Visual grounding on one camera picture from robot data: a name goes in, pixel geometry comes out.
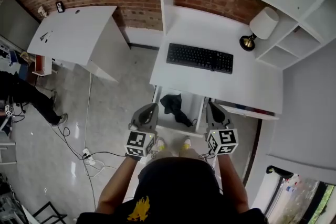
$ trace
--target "hand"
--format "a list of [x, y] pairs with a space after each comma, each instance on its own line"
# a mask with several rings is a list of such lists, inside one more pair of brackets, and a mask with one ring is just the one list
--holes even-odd
[[137, 162], [138, 162], [139, 160], [141, 160], [141, 157], [136, 157], [136, 156], [134, 156], [134, 155], [130, 155], [130, 154], [127, 154], [127, 153], [126, 153], [126, 156], [132, 158], [133, 160], [135, 160], [135, 161], [137, 161]]

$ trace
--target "white lamp shade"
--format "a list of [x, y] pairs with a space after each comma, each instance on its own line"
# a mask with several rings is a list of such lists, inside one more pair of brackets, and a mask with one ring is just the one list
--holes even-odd
[[265, 7], [250, 22], [250, 28], [258, 38], [267, 39], [279, 22], [279, 15], [271, 8]]

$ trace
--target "lamp base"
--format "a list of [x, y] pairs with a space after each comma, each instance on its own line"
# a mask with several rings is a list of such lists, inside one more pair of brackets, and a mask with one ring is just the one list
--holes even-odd
[[256, 47], [254, 40], [256, 39], [256, 35], [252, 34], [250, 36], [242, 36], [239, 39], [240, 46], [246, 51], [252, 51]]

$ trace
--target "person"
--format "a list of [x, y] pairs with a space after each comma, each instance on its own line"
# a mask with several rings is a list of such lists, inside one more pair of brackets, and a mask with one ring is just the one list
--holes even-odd
[[84, 223], [268, 223], [260, 209], [249, 209], [247, 194], [229, 155], [218, 155], [223, 194], [214, 170], [191, 148], [186, 137], [179, 157], [164, 140], [141, 170], [134, 198], [123, 203], [138, 157], [128, 155], [103, 189], [96, 212], [84, 212]]
[[39, 92], [34, 86], [20, 79], [17, 74], [13, 75], [0, 71], [0, 100], [9, 100], [11, 103], [31, 103], [37, 111], [49, 122], [52, 127], [64, 124], [68, 120], [68, 114], [58, 116], [55, 109], [57, 92], [51, 98]]

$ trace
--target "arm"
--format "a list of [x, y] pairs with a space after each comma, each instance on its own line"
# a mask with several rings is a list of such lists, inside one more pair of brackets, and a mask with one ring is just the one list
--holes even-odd
[[233, 202], [238, 213], [249, 210], [245, 187], [240, 180], [229, 155], [218, 155], [219, 171], [222, 177], [223, 194]]
[[115, 208], [122, 204], [137, 163], [130, 157], [125, 158], [103, 189], [99, 197], [97, 213], [112, 214]]

